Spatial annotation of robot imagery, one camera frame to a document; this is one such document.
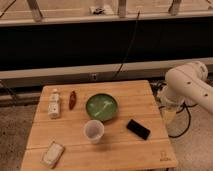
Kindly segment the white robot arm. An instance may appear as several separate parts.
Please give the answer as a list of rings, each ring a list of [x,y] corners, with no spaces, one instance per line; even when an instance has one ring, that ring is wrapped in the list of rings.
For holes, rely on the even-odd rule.
[[[172,122],[177,109],[186,99],[213,114],[213,87],[206,83],[207,77],[208,69],[200,61],[189,62],[166,72],[166,85],[157,94],[164,106],[162,118],[165,124]]]

